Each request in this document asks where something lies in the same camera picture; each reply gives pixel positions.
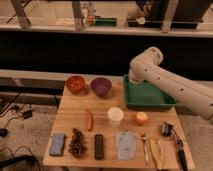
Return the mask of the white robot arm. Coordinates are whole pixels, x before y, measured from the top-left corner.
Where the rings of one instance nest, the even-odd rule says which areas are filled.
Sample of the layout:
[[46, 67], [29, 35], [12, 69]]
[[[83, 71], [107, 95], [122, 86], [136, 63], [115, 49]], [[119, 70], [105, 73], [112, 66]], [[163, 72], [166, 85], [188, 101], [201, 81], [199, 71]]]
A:
[[161, 50], [149, 47], [131, 60], [129, 79], [133, 83], [152, 83], [213, 124], [213, 89], [161, 68], [162, 61]]

